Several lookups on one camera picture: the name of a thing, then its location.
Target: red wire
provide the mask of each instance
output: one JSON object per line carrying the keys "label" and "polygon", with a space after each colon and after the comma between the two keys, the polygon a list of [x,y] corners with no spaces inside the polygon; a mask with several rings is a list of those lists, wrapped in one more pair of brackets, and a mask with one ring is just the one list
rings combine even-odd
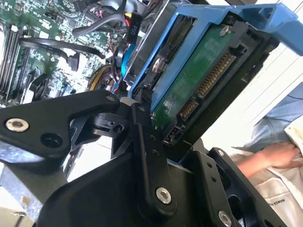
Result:
{"label": "red wire", "polygon": [[129,27],[130,26],[130,22],[129,22],[129,20],[127,19],[127,18],[125,18],[125,23],[126,23],[126,25]]}

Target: bolt hole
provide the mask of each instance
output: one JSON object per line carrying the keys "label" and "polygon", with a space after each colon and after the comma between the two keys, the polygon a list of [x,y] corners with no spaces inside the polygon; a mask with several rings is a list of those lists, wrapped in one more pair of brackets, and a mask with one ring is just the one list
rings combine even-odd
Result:
{"label": "bolt hole", "polygon": [[161,194],[161,196],[162,196],[163,198],[165,198],[166,200],[169,198],[169,196],[167,195],[167,193],[166,193],[165,191],[161,191],[160,194]]}
{"label": "bolt hole", "polygon": [[223,220],[224,222],[229,222],[228,218],[227,218],[225,215],[222,216],[222,220]]}
{"label": "bolt hole", "polygon": [[153,154],[153,155],[159,156],[159,152],[158,152],[157,150],[152,149],[151,151],[152,151],[152,154]]}
{"label": "bolt hole", "polygon": [[44,133],[40,140],[48,148],[59,148],[63,144],[63,139],[54,133]]}
{"label": "bolt hole", "polygon": [[12,125],[13,125],[14,127],[16,127],[16,128],[21,128],[21,127],[23,127],[23,123],[22,123],[22,122],[18,122],[18,121],[14,121],[14,122],[12,123]]}
{"label": "bolt hole", "polygon": [[123,127],[123,125],[116,125],[115,127],[114,127],[114,129],[113,129],[113,131],[115,132],[115,133],[119,133],[119,132],[122,132],[124,130],[124,127]]}
{"label": "bolt hole", "polygon": [[156,140],[156,137],[154,137],[153,135],[150,135],[150,139],[155,141]]}

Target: silver screw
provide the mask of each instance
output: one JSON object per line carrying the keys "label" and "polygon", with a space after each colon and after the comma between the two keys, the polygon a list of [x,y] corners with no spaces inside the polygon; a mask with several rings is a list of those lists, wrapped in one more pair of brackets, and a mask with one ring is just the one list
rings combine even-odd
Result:
{"label": "silver screw", "polygon": [[219,219],[222,221],[222,223],[226,226],[226,227],[231,227],[232,226],[232,220],[230,219],[230,217],[224,212],[224,211],[219,211],[218,213]]}
{"label": "silver screw", "polygon": [[158,59],[156,60],[156,62],[154,63],[154,65],[153,65],[153,67],[152,67],[152,71],[153,71],[153,72],[156,72],[156,71],[157,71],[157,68],[158,68],[158,66],[159,66],[159,64],[160,64],[160,60],[161,60],[161,58],[158,58]]}
{"label": "silver screw", "polygon": [[145,109],[142,106],[139,106],[138,109],[145,112]]}
{"label": "silver screw", "polygon": [[222,30],[220,31],[220,36],[221,37],[226,36],[226,34],[229,33],[230,30],[231,28],[229,26],[224,26],[224,28],[222,28]]}
{"label": "silver screw", "polygon": [[219,150],[219,149],[218,149],[218,153],[219,153],[220,156],[224,156],[223,151],[221,151],[221,150]]}
{"label": "silver screw", "polygon": [[112,101],[112,102],[115,100],[112,96],[106,96],[106,98],[107,98],[109,101]]}
{"label": "silver screw", "polygon": [[156,117],[156,113],[153,111],[153,112],[151,113],[151,119],[155,119],[155,117]]}
{"label": "silver screw", "polygon": [[20,118],[11,118],[6,123],[5,126],[8,130],[15,132],[24,132],[29,128],[29,124]]}
{"label": "silver screw", "polygon": [[171,195],[170,192],[167,191],[166,188],[157,188],[156,190],[157,198],[164,204],[170,204],[171,202]]}

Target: finger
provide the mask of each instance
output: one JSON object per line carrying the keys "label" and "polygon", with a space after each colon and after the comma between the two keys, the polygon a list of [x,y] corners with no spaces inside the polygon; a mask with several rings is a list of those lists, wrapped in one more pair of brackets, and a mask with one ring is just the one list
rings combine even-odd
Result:
{"label": "finger", "polygon": [[303,162],[290,162],[286,168],[303,167]]}

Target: black cable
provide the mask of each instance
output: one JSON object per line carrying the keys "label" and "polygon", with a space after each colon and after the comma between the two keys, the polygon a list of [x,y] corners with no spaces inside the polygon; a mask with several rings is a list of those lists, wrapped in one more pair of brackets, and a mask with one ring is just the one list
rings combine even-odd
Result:
{"label": "black cable", "polygon": [[117,54],[118,54],[118,48],[116,48],[116,50],[112,56],[112,61],[111,61],[111,66],[110,66],[110,72],[111,72],[111,75],[112,75],[112,78],[113,78],[115,84],[118,82],[117,78],[116,78],[116,74],[115,74],[115,63],[116,63]]}
{"label": "black cable", "polygon": [[89,34],[91,32],[98,30],[98,28],[102,27],[103,25],[105,25],[111,21],[121,21],[121,22],[125,23],[125,17],[121,13],[114,13],[107,17],[102,18],[99,21],[96,21],[95,23],[93,23],[90,26],[74,28],[71,33],[74,36],[86,35],[86,34]]}
{"label": "black cable", "polygon": [[150,9],[147,9],[144,13],[142,13],[142,17],[146,18],[151,12],[155,10],[155,8],[157,8],[160,3],[162,3],[162,0],[158,0],[156,3],[154,3]]}
{"label": "black cable", "polygon": [[121,5],[117,9],[118,13],[124,13],[127,0],[122,0]]}
{"label": "black cable", "polygon": [[97,55],[101,59],[105,58],[105,55],[102,54],[100,51],[98,51],[95,48],[91,48],[88,46],[82,46],[78,44],[71,44],[63,41],[57,41],[54,39],[45,39],[45,38],[20,38],[19,42],[28,42],[32,44],[43,44],[47,46],[54,46],[56,48],[67,48],[75,51],[80,51],[80,52],[86,52],[86,53],[91,53],[94,55]]}
{"label": "black cable", "polygon": [[49,53],[58,55],[60,57],[63,57],[66,61],[68,60],[68,55],[67,53],[65,53],[64,51],[51,47],[51,46],[47,46],[44,44],[38,44],[38,43],[33,43],[33,42],[28,42],[26,40],[24,40],[24,38],[20,38],[19,39],[19,44],[23,47],[27,47],[27,48],[34,48],[34,49],[40,49],[43,51],[47,51]]}
{"label": "black cable", "polygon": [[76,19],[79,19],[79,18],[83,17],[84,14],[87,12],[87,9],[85,9],[85,10],[83,10],[78,16],[71,17],[71,16],[68,16],[68,15],[63,14],[63,13],[59,10],[59,8],[55,5],[55,2],[54,2],[53,0],[52,0],[52,2],[53,2],[53,7],[54,7],[54,9],[56,10],[56,12],[57,12],[61,17],[65,18],[65,19],[76,20]]}
{"label": "black cable", "polygon": [[[147,24],[150,24],[151,22],[153,22],[153,19],[151,17],[148,17],[148,18],[146,18],[142,21],[141,26],[145,26]],[[128,28],[125,27],[125,28],[115,29],[115,28],[112,28],[112,27],[101,27],[97,31],[98,32],[122,34],[122,33],[127,33]]]}

